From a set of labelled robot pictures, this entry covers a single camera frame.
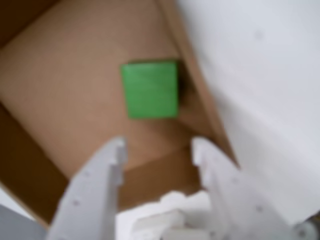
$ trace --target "brown cardboard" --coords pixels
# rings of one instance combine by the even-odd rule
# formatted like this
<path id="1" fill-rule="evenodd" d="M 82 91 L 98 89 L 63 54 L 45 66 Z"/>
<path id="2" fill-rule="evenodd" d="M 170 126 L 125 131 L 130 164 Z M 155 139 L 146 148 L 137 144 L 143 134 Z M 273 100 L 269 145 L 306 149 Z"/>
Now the brown cardboard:
<path id="1" fill-rule="evenodd" d="M 31 215 L 48 224 L 67 179 L 0 105 L 0 182 Z"/>
<path id="2" fill-rule="evenodd" d="M 0 48 L 56 2 L 57 0 L 0 1 Z"/>
<path id="3" fill-rule="evenodd" d="M 173 29 L 171 25 L 173 32 L 175 27 L 183 31 L 180 25 Z M 191 138 L 207 136 L 230 156 L 232 152 L 192 51 L 186 54 L 184 49 L 187 69 L 181 65 L 179 117 L 131 120 L 119 66 L 181 59 L 154 0 L 64 0 L 29 25 L 1 50 L 0 101 L 48 157 L 39 157 L 42 166 L 34 174 L 55 172 L 52 161 L 71 178 L 102 143 L 123 135 L 128 139 L 129 162 L 120 189 L 121 209 L 171 190 L 199 189 L 190 158 Z M 19 156 L 14 160 L 21 161 Z M 59 173 L 51 177 L 52 182 L 63 182 Z M 36 209 L 36 200 L 20 194 L 21 183 L 10 184 L 1 176 L 0 181 L 17 189 L 13 192 L 22 202 L 50 221 L 50 214 L 44 217 L 45 211 Z M 28 190 L 41 191 L 32 180 L 30 185 Z M 63 185 L 57 184 L 55 198 Z M 52 200 L 50 209 L 55 207 Z"/>

